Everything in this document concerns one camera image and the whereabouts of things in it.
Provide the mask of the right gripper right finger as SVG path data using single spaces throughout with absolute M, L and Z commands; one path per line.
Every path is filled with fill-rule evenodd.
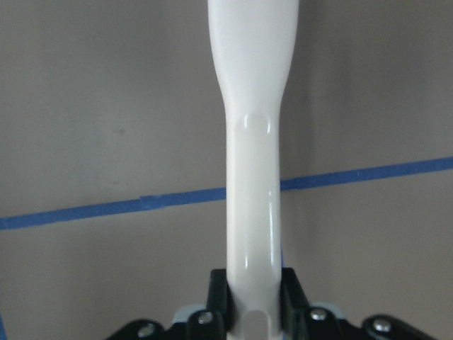
M 282 329 L 286 339 L 431 339 L 414 326 L 375 314 L 356 327 L 332 307 L 311 304 L 293 268 L 283 268 L 280 285 Z

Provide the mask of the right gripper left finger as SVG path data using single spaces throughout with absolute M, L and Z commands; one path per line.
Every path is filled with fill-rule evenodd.
M 110 339 L 226 339 L 231 329 L 231 293 L 227 271 L 210 272 L 207 303 L 203 308 L 185 308 L 181 319 L 168 329 L 152 319 L 136 319 L 119 328 Z

